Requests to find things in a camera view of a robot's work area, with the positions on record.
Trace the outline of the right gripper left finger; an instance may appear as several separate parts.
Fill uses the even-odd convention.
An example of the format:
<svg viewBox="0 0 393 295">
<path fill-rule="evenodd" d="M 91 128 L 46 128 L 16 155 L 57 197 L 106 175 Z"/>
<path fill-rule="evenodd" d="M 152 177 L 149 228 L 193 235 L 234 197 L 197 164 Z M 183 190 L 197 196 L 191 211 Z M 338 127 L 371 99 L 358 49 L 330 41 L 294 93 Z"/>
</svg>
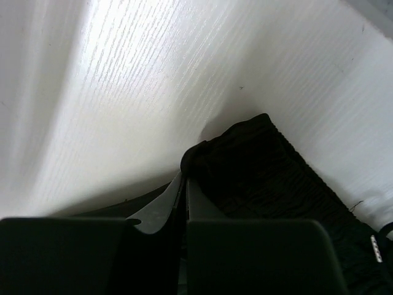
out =
<svg viewBox="0 0 393 295">
<path fill-rule="evenodd" d="M 127 218 L 1 221 L 2 294 L 176 294 L 184 180 Z"/>
</svg>

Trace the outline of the black trousers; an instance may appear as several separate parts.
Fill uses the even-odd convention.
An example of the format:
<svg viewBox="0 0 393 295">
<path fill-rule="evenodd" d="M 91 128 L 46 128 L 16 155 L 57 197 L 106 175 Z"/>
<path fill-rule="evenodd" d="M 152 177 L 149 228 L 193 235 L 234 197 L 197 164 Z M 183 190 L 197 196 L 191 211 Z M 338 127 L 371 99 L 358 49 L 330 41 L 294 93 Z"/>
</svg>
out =
<svg viewBox="0 0 393 295">
<path fill-rule="evenodd" d="M 313 219 L 327 231 L 351 294 L 392 293 L 392 224 L 360 221 L 267 114 L 191 147 L 181 172 L 230 218 Z"/>
</svg>

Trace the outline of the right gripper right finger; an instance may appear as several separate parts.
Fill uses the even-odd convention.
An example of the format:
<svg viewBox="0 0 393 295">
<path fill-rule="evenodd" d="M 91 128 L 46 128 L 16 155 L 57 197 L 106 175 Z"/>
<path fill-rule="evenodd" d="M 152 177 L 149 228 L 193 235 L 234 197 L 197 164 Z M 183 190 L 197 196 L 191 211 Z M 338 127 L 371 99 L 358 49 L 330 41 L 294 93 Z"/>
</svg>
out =
<svg viewBox="0 0 393 295">
<path fill-rule="evenodd" d="M 186 197 L 189 294 L 348 294 L 318 222 L 227 218 L 193 179 Z"/>
</svg>

